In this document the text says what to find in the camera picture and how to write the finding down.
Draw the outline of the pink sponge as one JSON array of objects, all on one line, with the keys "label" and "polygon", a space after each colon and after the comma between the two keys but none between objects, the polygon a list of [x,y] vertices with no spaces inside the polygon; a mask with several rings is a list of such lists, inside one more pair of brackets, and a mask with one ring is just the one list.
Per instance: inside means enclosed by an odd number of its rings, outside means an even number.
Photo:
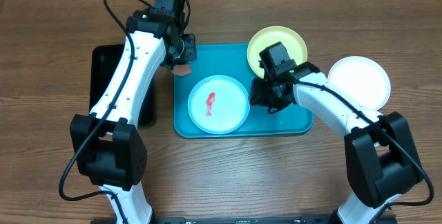
[{"label": "pink sponge", "polygon": [[177,76],[186,76],[192,73],[192,69],[188,64],[183,64],[174,66],[171,72]]}]

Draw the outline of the light blue plate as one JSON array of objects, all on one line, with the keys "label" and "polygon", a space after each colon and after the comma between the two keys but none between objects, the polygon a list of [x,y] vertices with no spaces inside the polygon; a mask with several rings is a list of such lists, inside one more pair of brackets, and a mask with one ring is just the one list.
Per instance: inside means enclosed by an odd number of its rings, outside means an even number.
[{"label": "light blue plate", "polygon": [[187,108],[197,128],[213,135],[224,135],[244,124],[250,105],[248,92],[238,80],[212,75],[192,88]]}]

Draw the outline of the yellow-green plate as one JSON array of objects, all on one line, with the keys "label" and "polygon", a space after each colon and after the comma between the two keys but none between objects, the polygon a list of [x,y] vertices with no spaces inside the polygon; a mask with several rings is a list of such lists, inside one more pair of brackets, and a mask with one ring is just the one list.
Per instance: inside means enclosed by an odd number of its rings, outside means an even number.
[{"label": "yellow-green plate", "polygon": [[251,38],[247,48],[249,66],[259,78],[263,78],[265,73],[265,70],[259,67],[259,53],[277,42],[284,45],[290,58],[294,59],[297,65],[307,61],[307,46],[297,32],[284,26],[263,28]]}]

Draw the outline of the white plate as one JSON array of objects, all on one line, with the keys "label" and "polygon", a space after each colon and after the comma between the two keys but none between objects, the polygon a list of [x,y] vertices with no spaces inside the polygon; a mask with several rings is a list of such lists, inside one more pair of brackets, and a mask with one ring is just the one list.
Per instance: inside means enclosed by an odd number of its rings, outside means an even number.
[{"label": "white plate", "polygon": [[328,80],[364,107],[379,110],[390,98],[391,82],[381,65],[362,56],[337,61],[329,70]]}]

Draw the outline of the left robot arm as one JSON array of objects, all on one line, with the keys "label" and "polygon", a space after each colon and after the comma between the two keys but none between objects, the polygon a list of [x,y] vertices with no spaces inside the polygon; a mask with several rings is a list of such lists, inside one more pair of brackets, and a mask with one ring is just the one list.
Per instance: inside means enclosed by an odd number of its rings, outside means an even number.
[{"label": "left robot arm", "polygon": [[138,133],[142,105],[160,66],[176,69],[195,59],[195,37],[186,34],[190,12],[149,8],[137,11],[123,25],[125,43],[116,69],[88,115],[75,115],[70,136],[75,150],[59,182],[76,166],[99,186],[81,199],[105,195],[116,223],[150,223],[153,208],[144,195],[141,179],[147,150]]}]

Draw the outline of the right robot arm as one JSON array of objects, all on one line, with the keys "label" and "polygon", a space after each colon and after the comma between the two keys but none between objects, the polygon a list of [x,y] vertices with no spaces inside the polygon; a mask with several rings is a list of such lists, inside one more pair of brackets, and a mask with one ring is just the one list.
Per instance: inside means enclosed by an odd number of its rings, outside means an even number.
[{"label": "right robot arm", "polygon": [[352,193],[328,223],[395,223],[385,210],[404,206],[397,198],[425,181],[427,205],[434,198],[432,183],[422,168],[407,120],[397,112],[383,115],[361,106],[333,86],[310,62],[259,63],[263,78],[252,81],[249,102],[270,114],[297,104],[318,116],[345,143],[347,179]]}]

